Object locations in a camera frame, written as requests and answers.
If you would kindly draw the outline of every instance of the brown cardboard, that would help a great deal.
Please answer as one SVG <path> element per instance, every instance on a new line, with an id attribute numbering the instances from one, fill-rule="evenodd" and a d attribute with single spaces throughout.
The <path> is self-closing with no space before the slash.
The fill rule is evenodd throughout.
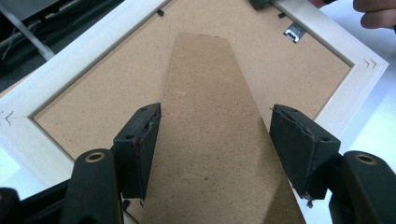
<path id="1" fill-rule="evenodd" d="M 163 99 L 180 32 L 229 40 L 268 127 L 273 104 L 313 118 L 349 69 L 310 35 L 298 44 L 283 36 L 291 21 L 273 7 L 258 12 L 248 0 L 175 0 L 164 11 L 35 116 L 73 158 L 111 147 L 136 109 Z"/>
<path id="2" fill-rule="evenodd" d="M 303 222 L 285 180 L 228 41 L 180 35 L 142 223 Z"/>

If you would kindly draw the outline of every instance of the finger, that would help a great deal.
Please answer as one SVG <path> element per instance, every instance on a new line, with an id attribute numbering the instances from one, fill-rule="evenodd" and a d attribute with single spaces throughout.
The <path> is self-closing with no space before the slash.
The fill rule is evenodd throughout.
<path id="1" fill-rule="evenodd" d="M 396 8 L 395 0 L 354 0 L 353 8 L 359 12 Z"/>
<path id="2" fill-rule="evenodd" d="M 324 7 L 324 5 L 326 5 L 323 0 L 309 0 L 309 2 L 317 8 Z"/>
<path id="3" fill-rule="evenodd" d="M 388 28 L 396 25 L 396 9 L 367 12 L 361 18 L 361 26 L 367 29 Z"/>

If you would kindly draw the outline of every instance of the screw hole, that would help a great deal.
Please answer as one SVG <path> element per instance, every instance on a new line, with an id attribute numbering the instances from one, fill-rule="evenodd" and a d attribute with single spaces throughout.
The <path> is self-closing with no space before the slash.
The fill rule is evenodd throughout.
<path id="1" fill-rule="evenodd" d="M 85 158 L 86 162 L 97 162 L 101 161 L 105 157 L 103 152 L 93 152 Z"/>
<path id="2" fill-rule="evenodd" d="M 376 159 L 374 159 L 373 157 L 369 156 L 369 155 L 365 155 L 365 154 L 357 154 L 355 156 L 355 158 L 358 161 L 361 161 L 363 163 L 369 164 L 369 165 L 375 165 L 377 164 Z"/>

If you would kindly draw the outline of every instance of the white picture frame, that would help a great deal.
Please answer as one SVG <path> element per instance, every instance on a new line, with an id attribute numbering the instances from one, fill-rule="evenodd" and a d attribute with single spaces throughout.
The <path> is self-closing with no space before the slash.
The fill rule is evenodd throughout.
<path id="1" fill-rule="evenodd" d="M 125 0 L 0 99 L 0 143 L 45 188 L 69 178 L 74 161 L 34 115 L 168 2 Z M 337 136 L 389 64 L 307 1 L 275 0 L 273 5 L 351 67 L 315 117 Z"/>

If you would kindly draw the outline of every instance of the human hand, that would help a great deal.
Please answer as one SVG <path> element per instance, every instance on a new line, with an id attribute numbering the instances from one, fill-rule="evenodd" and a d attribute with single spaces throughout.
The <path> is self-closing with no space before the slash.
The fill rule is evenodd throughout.
<path id="1" fill-rule="evenodd" d="M 368 29 L 396 25 L 396 0 L 354 0 L 353 7 L 364 12 L 361 26 Z"/>

